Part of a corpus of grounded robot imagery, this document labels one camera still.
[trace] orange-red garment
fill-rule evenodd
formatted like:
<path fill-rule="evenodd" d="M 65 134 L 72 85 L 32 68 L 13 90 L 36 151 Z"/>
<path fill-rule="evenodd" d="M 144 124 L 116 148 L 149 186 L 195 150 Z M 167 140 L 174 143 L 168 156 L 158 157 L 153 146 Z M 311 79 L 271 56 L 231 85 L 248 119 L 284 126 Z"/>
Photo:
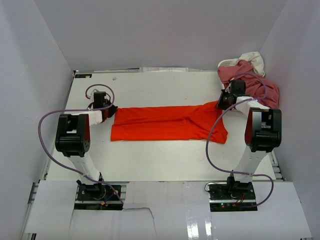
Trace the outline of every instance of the orange-red garment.
<path fill-rule="evenodd" d="M 207 139 L 222 113 L 216 101 L 197 106 L 118 108 L 111 130 L 111 141 L 202 140 Z M 228 132 L 222 119 L 210 140 L 224 144 Z"/>

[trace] pile of laundry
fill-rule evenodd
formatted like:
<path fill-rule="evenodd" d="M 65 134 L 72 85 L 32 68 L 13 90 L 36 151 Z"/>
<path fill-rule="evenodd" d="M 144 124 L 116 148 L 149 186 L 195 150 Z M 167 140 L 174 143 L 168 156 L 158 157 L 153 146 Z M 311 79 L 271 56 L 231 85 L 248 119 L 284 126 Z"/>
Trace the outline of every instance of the pile of laundry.
<path fill-rule="evenodd" d="M 269 108 L 278 108 L 279 106 L 279 89 L 276 84 L 265 78 L 264 60 L 259 52 L 248 52 L 242 54 L 239 58 L 235 58 L 229 62 L 229 66 L 219 66 L 218 75 L 224 87 L 227 88 L 230 80 L 242 79 L 245 81 L 245 94 L 251 97 L 262 97 L 265 94 L 265 87 L 255 77 L 251 75 L 239 75 L 242 73 L 253 73 L 258 75 L 267 87 L 267 96 L 259 99 L 258 102 Z"/>

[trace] white wall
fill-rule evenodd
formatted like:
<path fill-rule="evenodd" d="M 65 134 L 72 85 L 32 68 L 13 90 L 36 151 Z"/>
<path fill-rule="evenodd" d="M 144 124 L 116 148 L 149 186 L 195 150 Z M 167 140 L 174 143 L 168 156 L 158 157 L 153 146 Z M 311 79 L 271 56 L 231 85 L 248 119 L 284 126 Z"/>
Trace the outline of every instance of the white wall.
<path fill-rule="evenodd" d="M 38 121 L 64 106 L 72 71 L 33 0 L 0 0 L 0 33 L 0 239 L 16 240 L 47 159 Z M 43 126 L 49 146 L 56 122 Z"/>
<path fill-rule="evenodd" d="M 73 70 L 217 69 L 258 51 L 286 0 L 34 0 Z"/>
<path fill-rule="evenodd" d="M 276 156 L 320 240 L 320 2 L 288 0 L 260 52 L 280 92 L 283 132 Z"/>

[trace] red cloth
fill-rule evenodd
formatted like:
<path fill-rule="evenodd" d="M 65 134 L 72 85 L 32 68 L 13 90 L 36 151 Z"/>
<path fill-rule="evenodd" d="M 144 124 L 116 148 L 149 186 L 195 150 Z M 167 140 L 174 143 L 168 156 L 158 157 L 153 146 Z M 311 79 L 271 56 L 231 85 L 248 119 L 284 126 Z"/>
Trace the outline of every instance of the red cloth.
<path fill-rule="evenodd" d="M 222 110 L 216 101 L 197 106 L 160 106 L 118 108 L 111 130 L 111 141 L 202 140 Z M 222 119 L 210 140 L 224 144 L 228 132 Z"/>
<path fill-rule="evenodd" d="M 242 73 L 253 73 L 252 65 L 246 60 L 240 60 L 236 66 L 220 66 L 218 67 L 218 75 L 221 82 L 224 84 L 224 87 L 229 86 L 229 80 L 231 80 L 235 75 Z M 259 99 L 258 102 L 269 107 L 277 108 L 279 105 L 279 89 L 276 84 L 272 81 L 264 78 L 263 76 L 258 76 L 263 81 L 267 87 L 267 96 L 264 99 Z M 235 79 L 242 79 L 245 81 L 245 94 L 250 95 L 251 97 L 263 97 L 265 95 L 265 87 L 262 83 L 251 75 L 240 75 Z"/>

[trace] white table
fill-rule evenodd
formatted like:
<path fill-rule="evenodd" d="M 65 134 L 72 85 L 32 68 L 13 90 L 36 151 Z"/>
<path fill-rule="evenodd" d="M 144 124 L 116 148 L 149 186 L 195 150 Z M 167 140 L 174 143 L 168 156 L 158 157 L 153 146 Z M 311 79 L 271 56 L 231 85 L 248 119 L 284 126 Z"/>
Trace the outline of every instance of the white table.
<path fill-rule="evenodd" d="M 202 105 L 216 101 L 221 83 L 216 72 L 134 72 L 94 73 L 92 78 L 75 78 L 67 101 L 67 109 L 85 109 L 90 101 L 85 90 L 92 84 L 105 84 L 115 92 L 115 105 L 120 108 Z M 96 87 L 108 91 L 105 87 Z M 180 141 L 110 141 L 114 118 L 92 126 L 90 155 L 105 181 L 225 181 L 228 174 L 215 170 L 207 161 L 205 140 Z M 220 168 L 234 169 L 245 149 L 247 119 L 240 112 L 223 117 L 228 131 L 226 144 L 211 142 L 209 153 Z M 61 163 L 72 163 L 54 150 Z M 272 164 L 266 156 L 257 174 L 273 179 Z M 77 180 L 77 173 L 51 163 L 47 180 Z"/>

